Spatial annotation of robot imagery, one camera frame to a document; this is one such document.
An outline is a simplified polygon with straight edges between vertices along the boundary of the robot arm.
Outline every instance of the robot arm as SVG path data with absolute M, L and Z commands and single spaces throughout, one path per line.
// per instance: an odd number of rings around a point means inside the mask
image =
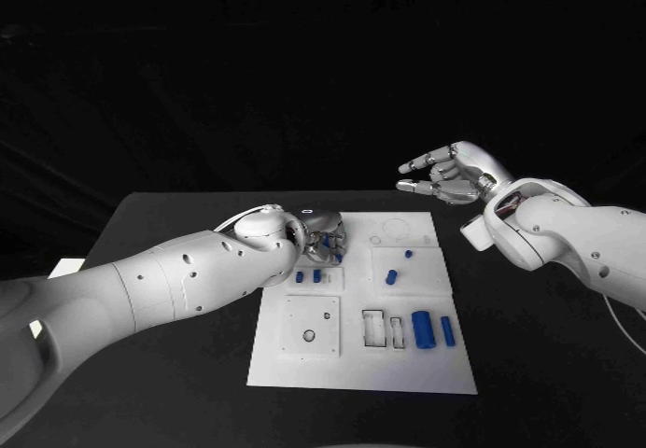
M 483 214 L 461 227 L 476 250 L 491 245 L 522 269 L 549 261 L 568 267 L 582 284 L 646 309 L 646 215 L 591 207 L 553 180 L 513 180 L 484 149 L 458 142 L 399 166 L 399 173 L 432 166 L 431 182 L 405 179 L 396 188 L 451 204 L 480 198 Z
M 318 262 L 340 262 L 346 235 L 339 213 L 304 210 L 292 215 L 277 205 L 251 212 L 225 222 L 219 231 L 176 238 L 79 273 L 0 283 L 0 351 L 10 353 L 3 352 L 10 371 L 0 368 L 0 444 L 106 345 L 216 310 L 258 287 L 277 285 L 301 254 Z M 233 222 L 232 230 L 220 232 Z M 44 366 L 30 361 L 42 374 L 20 383 L 14 376 L 26 369 L 19 359 L 37 357 L 33 339 L 20 339 L 20 334 L 36 320 L 50 359 Z

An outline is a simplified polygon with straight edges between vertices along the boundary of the small blue object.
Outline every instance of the small blue object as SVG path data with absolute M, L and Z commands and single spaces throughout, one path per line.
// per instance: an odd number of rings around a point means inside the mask
M 389 270 L 388 271 L 388 277 L 386 277 L 386 283 L 389 285 L 393 285 L 393 281 L 396 280 L 396 271 Z
M 414 318 L 414 343 L 416 348 L 434 348 L 434 327 L 428 311 L 415 311 Z
M 444 315 L 440 320 L 441 329 L 444 330 L 444 341 L 450 347 L 454 347 L 454 331 L 451 329 L 451 321 L 448 320 L 448 316 Z

